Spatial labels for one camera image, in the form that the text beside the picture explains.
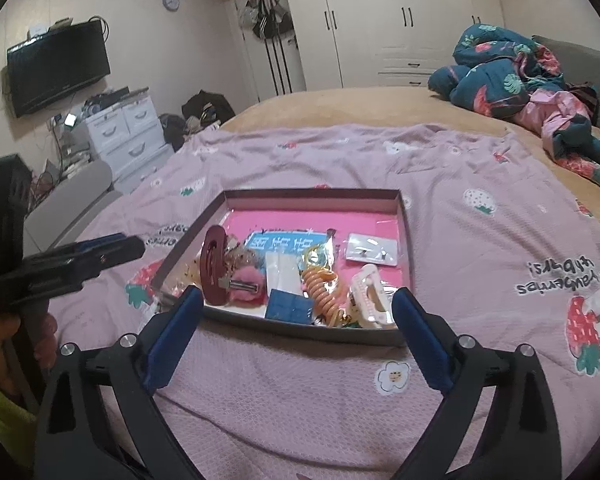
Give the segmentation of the person's left hand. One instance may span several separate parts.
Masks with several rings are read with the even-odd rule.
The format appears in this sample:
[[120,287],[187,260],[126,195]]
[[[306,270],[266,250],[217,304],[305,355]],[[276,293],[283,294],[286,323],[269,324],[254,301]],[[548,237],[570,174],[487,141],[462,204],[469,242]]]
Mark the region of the person's left hand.
[[[16,398],[20,391],[9,370],[4,351],[4,342],[17,333],[20,318],[11,314],[0,315],[0,390],[8,396]],[[51,314],[46,314],[41,325],[42,339],[36,344],[33,356],[42,370],[49,370],[56,361],[57,321]]]

